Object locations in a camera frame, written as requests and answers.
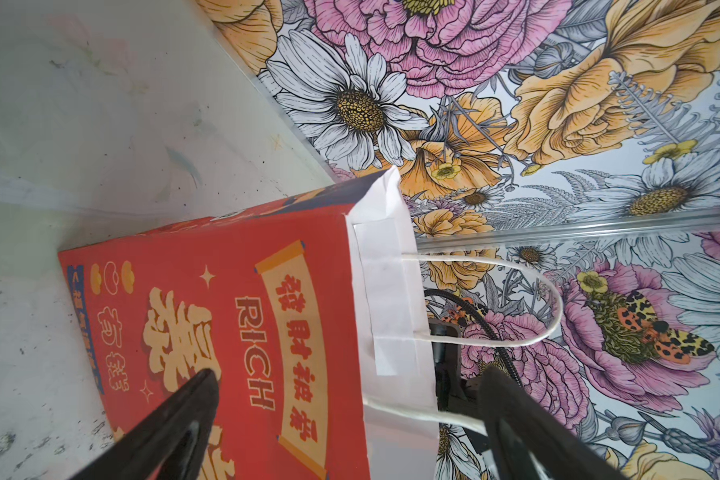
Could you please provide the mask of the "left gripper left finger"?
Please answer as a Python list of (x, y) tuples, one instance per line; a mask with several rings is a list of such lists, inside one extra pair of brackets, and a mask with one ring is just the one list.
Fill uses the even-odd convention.
[(203, 369), (72, 478), (196, 479), (218, 404), (216, 376)]

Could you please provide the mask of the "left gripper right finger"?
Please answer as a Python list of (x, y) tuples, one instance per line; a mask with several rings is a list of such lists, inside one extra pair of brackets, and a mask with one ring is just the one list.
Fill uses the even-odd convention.
[(621, 479), (502, 370), (482, 375), (478, 407), (500, 479)]

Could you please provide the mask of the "red paper gift bag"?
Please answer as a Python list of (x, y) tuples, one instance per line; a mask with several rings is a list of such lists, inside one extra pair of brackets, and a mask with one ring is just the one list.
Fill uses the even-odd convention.
[(438, 408), (398, 172), (61, 251), (115, 442), (203, 369), (196, 479), (485, 479), (479, 416)]

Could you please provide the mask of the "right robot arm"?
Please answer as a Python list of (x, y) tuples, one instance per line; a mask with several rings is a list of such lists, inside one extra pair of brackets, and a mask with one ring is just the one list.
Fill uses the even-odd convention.
[[(500, 338), (496, 329), (485, 320), (488, 313), (485, 305), (435, 288), (426, 289), (424, 298), (431, 315), (431, 334), (459, 338), (467, 327), (476, 325), (488, 339)], [(480, 381), (462, 377), (461, 349), (460, 345), (447, 343), (433, 346), (437, 405), (439, 409), (451, 413), (474, 416), (478, 413), (477, 389)]]

